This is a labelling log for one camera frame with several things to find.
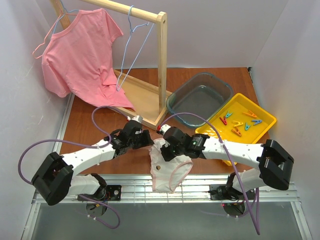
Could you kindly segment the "white pink-trimmed underwear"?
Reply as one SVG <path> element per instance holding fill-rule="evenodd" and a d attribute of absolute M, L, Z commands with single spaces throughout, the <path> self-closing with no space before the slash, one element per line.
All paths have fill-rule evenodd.
<path fill-rule="evenodd" d="M 172 193 L 190 173 L 194 164 L 192 159 L 185 155 L 165 161 L 161 153 L 161 147 L 164 144 L 165 140 L 158 138 L 154 140 L 154 144 L 149 149 L 152 191 Z"/>

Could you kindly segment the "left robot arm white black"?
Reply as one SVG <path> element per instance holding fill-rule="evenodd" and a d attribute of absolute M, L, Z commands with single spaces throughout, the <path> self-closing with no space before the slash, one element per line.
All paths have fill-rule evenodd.
<path fill-rule="evenodd" d="M 81 175 L 81 172 L 124 155 L 130 149 L 137 150 L 153 143 L 149 130 L 143 129 L 140 122 L 130 120 L 122 129 L 113 131 L 88 148 L 63 155 L 50 153 L 31 183 L 50 206 L 71 195 L 104 200 L 107 196 L 106 181 L 97 173 Z"/>

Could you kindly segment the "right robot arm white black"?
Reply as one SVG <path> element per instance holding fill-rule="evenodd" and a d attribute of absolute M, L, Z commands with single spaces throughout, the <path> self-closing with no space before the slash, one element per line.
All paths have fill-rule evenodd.
<path fill-rule="evenodd" d="M 232 158 L 234 163 L 250 167 L 248 171 L 231 173 L 224 185 L 211 189 L 210 194 L 217 200 L 243 199 L 244 193 L 264 186 L 281 191 L 289 189 L 294 158 L 275 140 L 268 139 L 264 144 L 220 142 L 206 134 L 190 136 L 167 124 L 159 127 L 157 133 L 164 138 L 160 152 L 166 162 L 178 156 L 206 160 Z"/>

